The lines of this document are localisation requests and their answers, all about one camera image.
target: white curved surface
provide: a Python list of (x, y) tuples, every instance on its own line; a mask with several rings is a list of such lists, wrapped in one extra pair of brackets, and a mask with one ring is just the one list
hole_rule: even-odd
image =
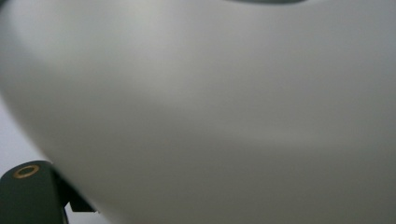
[(8, 1), (0, 88), (115, 223), (395, 223), (396, 3)]

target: white background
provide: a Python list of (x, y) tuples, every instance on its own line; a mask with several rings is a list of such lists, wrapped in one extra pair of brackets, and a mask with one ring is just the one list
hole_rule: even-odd
[[(28, 161), (45, 160), (8, 113), (0, 98), (0, 175)], [(69, 205), (66, 212), (70, 224), (108, 224), (98, 213), (73, 213)]]

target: black bracket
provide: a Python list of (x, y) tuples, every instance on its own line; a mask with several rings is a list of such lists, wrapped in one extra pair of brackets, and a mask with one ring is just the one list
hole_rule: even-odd
[(66, 224), (68, 203), (74, 212), (95, 212), (50, 162), (26, 162), (0, 180), (1, 224)]

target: white rounded object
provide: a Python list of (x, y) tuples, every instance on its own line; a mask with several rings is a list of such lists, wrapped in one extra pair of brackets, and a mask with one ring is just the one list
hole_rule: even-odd
[(8, 0), (0, 89), (114, 223), (396, 223), (393, 0)]

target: brass ring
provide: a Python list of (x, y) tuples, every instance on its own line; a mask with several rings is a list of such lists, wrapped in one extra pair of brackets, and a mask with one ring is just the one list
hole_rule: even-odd
[(40, 169), (40, 167), (38, 165), (28, 165), (25, 167), (22, 167), (21, 169), (19, 169), (17, 172), (14, 173), (14, 178), (17, 179), (22, 179), (22, 178), (26, 178), (28, 176), (31, 176), (35, 173), (37, 173), (37, 171)]

